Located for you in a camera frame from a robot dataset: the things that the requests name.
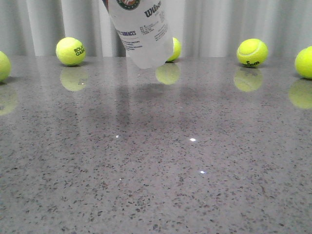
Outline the white Wilson tennis ball can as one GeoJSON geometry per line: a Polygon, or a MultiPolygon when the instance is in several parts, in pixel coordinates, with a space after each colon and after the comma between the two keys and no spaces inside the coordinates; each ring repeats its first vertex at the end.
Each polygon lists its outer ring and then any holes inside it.
{"type": "Polygon", "coordinates": [[[163,0],[104,0],[103,4],[132,61],[141,69],[162,66],[173,54],[163,0]]]}

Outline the centre tennis ball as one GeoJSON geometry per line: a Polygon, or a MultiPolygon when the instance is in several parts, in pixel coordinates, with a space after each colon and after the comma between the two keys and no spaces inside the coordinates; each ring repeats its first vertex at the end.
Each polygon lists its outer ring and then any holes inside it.
{"type": "Polygon", "coordinates": [[[167,62],[172,62],[179,58],[181,54],[181,43],[177,38],[173,38],[173,54],[167,59],[167,62]]]}

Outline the tennis ball Roland Garros print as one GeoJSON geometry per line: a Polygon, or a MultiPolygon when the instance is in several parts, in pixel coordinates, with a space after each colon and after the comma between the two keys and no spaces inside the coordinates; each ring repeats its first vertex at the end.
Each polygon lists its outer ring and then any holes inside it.
{"type": "Polygon", "coordinates": [[[66,37],[57,43],[56,56],[62,64],[74,66],[80,64],[85,59],[86,50],[80,40],[66,37]]]}

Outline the tennis ball Wilson 3 print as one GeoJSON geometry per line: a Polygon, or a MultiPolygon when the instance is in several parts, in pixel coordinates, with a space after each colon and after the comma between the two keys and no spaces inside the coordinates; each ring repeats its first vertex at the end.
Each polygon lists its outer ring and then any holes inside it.
{"type": "Polygon", "coordinates": [[[257,67],[268,56],[267,45],[259,39],[247,39],[243,41],[236,52],[238,61],[247,67],[257,67]]]}

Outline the tennis ball far right edge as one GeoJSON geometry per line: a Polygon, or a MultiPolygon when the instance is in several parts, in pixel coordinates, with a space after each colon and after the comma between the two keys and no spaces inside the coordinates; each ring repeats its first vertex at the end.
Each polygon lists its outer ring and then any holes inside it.
{"type": "Polygon", "coordinates": [[[297,73],[303,78],[312,78],[312,47],[301,50],[294,62],[297,73]]]}

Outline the tennis ball edge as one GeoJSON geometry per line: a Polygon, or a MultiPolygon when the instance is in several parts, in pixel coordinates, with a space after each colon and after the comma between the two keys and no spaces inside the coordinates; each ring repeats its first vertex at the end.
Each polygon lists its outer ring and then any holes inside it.
{"type": "Polygon", "coordinates": [[[6,80],[11,72],[11,62],[8,56],[0,51],[0,81],[6,80]]]}
{"type": "Polygon", "coordinates": [[[312,78],[312,47],[301,50],[294,62],[297,73],[303,78],[312,78]]]}

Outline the tennis ball far left edge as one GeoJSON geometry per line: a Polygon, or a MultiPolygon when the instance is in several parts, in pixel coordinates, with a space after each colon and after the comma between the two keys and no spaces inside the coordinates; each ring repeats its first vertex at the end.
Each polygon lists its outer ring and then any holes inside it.
{"type": "Polygon", "coordinates": [[[11,62],[8,56],[0,51],[0,81],[6,80],[11,72],[11,62]]]}

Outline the grey pleated curtain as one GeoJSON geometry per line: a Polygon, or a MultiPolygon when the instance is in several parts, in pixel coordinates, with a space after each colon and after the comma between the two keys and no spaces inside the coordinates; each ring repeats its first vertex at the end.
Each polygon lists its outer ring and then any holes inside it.
{"type": "MultiPolygon", "coordinates": [[[[167,0],[165,9],[183,57],[233,56],[249,38],[264,41],[272,57],[293,57],[312,44],[309,0],[167,0]]],[[[100,0],[1,1],[4,53],[53,56],[64,37],[79,39],[89,56],[126,55],[100,0]]]]}

